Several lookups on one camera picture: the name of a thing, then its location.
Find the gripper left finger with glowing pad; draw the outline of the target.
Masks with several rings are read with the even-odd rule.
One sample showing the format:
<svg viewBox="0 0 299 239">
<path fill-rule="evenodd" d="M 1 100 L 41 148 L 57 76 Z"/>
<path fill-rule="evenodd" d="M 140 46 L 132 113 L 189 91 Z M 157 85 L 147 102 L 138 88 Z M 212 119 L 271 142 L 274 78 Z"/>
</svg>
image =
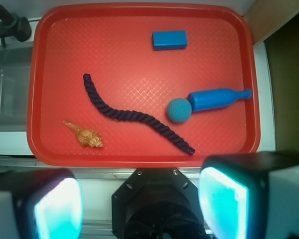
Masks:
<svg viewBox="0 0 299 239">
<path fill-rule="evenodd" d="M 0 173 L 0 239 L 77 239 L 83 192 L 65 168 Z"/>
</svg>

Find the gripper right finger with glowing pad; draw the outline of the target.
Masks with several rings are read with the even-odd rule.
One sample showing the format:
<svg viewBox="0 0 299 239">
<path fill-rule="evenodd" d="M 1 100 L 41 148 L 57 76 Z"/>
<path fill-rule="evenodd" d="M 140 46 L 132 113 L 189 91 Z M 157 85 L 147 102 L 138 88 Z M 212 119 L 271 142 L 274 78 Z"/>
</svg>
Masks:
<svg viewBox="0 0 299 239">
<path fill-rule="evenodd" d="M 218 239 L 299 239 L 299 152 L 209 156 L 198 199 Z"/>
</svg>

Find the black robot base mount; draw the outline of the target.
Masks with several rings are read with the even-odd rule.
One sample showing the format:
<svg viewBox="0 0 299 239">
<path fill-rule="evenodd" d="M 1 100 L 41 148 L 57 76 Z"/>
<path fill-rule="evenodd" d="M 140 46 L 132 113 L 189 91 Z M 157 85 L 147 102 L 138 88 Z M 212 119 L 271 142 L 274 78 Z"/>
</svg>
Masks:
<svg viewBox="0 0 299 239">
<path fill-rule="evenodd" d="M 138 168 L 112 194 L 118 239 L 207 239 L 197 187 L 176 168 Z"/>
</svg>

